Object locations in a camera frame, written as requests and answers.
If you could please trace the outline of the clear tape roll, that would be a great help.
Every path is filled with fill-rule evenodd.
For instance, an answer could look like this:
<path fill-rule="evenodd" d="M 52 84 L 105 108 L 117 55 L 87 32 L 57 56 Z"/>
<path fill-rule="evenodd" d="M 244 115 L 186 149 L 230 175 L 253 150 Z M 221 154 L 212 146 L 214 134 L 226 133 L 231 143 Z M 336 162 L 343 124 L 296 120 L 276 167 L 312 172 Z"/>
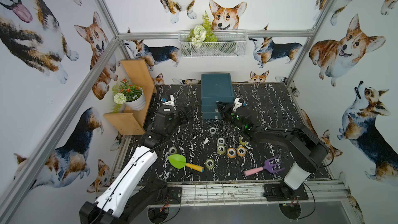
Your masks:
<path fill-rule="evenodd" d="M 217 132 L 217 129 L 216 129 L 215 127 L 211 127 L 211 128 L 209 129 L 209 132 L 210 132 L 211 134 L 215 134 L 215 133 Z"/>
<path fill-rule="evenodd" d="M 224 145 L 226 143 L 226 141 L 225 141 L 225 139 L 224 138 L 218 138 L 217 139 L 217 145 L 219 146 L 219 145 Z"/>

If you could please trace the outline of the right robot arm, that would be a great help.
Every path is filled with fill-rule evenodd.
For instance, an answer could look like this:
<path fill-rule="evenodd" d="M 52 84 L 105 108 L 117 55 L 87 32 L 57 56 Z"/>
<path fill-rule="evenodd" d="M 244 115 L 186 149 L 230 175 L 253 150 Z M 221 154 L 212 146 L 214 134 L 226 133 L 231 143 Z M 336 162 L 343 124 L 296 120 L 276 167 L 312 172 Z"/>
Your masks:
<path fill-rule="evenodd" d="M 283 182 L 278 185 L 281 197 L 289 199 L 315 173 L 329 153 L 329 147 L 310 129 L 301 125 L 292 129 L 266 128 L 255 125 L 251 111 L 240 102 L 217 102 L 222 120 L 235 126 L 244 141 L 286 147 L 294 163 Z"/>

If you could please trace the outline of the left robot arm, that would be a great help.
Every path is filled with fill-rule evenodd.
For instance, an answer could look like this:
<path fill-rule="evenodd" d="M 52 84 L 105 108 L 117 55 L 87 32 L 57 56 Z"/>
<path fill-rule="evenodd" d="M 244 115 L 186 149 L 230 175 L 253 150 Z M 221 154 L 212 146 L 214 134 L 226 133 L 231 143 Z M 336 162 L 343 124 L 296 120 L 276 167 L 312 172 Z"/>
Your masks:
<path fill-rule="evenodd" d="M 82 224 L 130 224 L 148 205 L 163 201 L 167 183 L 153 179 L 133 191 L 146 171 L 157 160 L 157 150 L 166 144 L 176 129 L 193 120 L 193 108 L 162 105 L 154 121 L 139 141 L 133 156 L 108 189 L 95 202 L 86 202 L 79 211 Z"/>

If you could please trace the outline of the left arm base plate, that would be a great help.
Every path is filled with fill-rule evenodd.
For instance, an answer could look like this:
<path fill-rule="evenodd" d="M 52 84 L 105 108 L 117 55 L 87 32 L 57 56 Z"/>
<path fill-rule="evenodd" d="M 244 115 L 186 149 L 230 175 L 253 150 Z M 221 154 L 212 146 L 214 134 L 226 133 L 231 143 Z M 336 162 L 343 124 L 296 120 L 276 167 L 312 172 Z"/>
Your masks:
<path fill-rule="evenodd" d="M 178 204 L 182 197 L 181 187 L 149 188 L 144 187 L 137 194 L 138 200 L 149 205 Z"/>

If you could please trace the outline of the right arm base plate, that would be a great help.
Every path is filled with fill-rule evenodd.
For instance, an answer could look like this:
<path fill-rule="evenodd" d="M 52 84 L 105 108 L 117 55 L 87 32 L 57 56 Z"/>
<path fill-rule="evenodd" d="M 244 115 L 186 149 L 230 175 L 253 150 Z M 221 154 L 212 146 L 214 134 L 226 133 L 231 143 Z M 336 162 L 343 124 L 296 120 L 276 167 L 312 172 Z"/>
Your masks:
<path fill-rule="evenodd" d="M 301 185 L 297 190 L 293 190 L 285 183 L 281 182 L 278 184 L 264 184 L 263 189 L 263 197 L 269 202 L 309 199 L 304 185 Z"/>

